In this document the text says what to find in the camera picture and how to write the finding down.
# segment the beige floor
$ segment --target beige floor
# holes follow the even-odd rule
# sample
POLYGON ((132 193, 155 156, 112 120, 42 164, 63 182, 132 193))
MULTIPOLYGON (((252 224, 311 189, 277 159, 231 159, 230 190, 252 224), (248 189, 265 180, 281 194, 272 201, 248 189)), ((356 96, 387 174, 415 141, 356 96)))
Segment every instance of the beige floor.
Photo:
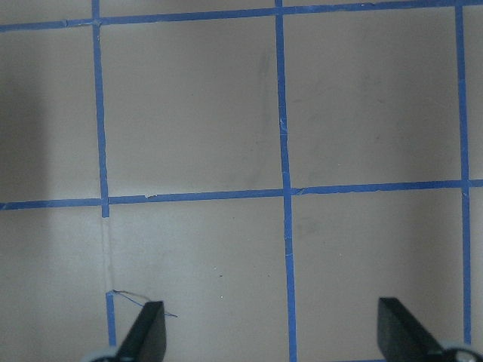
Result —
MULTIPOLYGON (((311 4, 285 0, 297 5, 311 4)), ((272 7, 100 0, 103 17, 272 7)), ((469 174, 483 179, 483 6, 463 14, 469 174)), ((0 5, 0 24, 89 18, 90 1, 0 5)), ((293 188, 461 178, 454 8, 284 25, 293 188)), ((178 315, 166 361, 289 360, 275 37, 274 16, 101 26, 109 196, 279 192, 116 204, 109 218, 99 206, 2 211, 0 360, 106 346, 111 289, 178 315)), ((0 32, 0 202, 100 198, 93 57, 90 26, 0 32)), ((483 191, 469 199, 483 349, 483 191)), ((463 341, 461 189, 309 193, 292 207, 298 361, 381 359, 379 296, 463 341)), ((139 307, 115 308, 121 340, 139 307)))

